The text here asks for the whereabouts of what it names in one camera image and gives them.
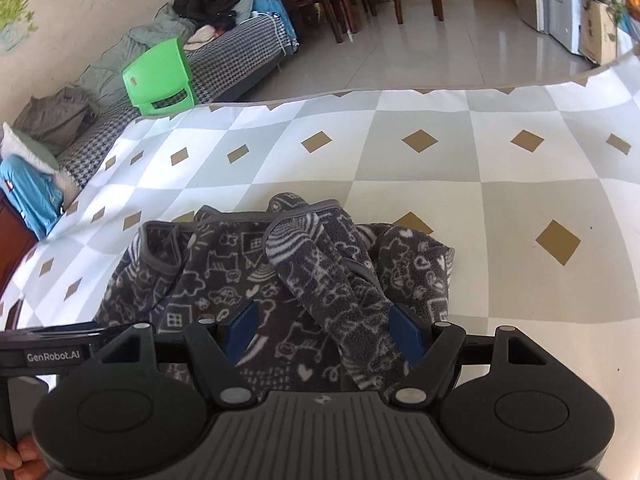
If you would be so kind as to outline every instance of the green plastic chair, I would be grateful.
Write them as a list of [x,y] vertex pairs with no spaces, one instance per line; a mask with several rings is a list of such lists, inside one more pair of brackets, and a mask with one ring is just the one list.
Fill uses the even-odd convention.
[[[191,77],[179,38],[158,43],[122,71],[131,104],[143,115],[171,114],[195,106]],[[187,95],[181,101],[163,108],[153,106],[183,90]]]

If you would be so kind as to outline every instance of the white pillow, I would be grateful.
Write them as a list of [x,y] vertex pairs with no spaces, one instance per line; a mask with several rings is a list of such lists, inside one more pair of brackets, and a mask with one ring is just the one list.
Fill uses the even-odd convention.
[[4,137],[0,144],[0,158],[17,155],[40,173],[54,174],[60,169],[51,152],[31,137],[12,130],[7,123],[2,124]]

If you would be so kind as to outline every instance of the blue pants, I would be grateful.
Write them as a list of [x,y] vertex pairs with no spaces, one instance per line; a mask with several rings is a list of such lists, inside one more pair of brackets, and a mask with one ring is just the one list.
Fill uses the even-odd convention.
[[38,240],[53,229],[60,218],[62,192],[51,176],[41,174],[17,155],[0,160],[0,186]]

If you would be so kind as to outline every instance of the ribbed gray panel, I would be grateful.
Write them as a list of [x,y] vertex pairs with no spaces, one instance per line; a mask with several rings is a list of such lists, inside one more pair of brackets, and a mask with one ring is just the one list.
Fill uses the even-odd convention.
[[[252,410],[221,415],[187,458],[148,480],[500,480],[449,449],[423,413],[375,392],[272,392]],[[50,480],[68,480],[53,472]],[[563,480],[602,480],[584,472]]]

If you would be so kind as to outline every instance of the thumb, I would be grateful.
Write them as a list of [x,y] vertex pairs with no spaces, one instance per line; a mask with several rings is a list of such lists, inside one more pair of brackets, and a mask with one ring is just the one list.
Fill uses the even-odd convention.
[[0,438],[0,467],[13,470],[21,465],[22,459],[17,451]]

